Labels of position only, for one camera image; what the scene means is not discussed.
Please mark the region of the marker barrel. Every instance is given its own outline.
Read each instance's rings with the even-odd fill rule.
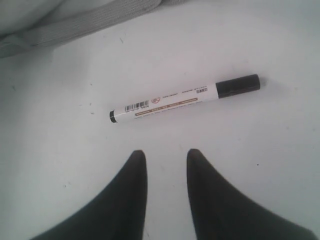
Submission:
[[[111,122],[123,123],[133,119],[140,119],[173,109],[248,93],[259,89],[260,80],[258,75],[254,74],[127,105],[123,108],[111,111],[109,116]]]

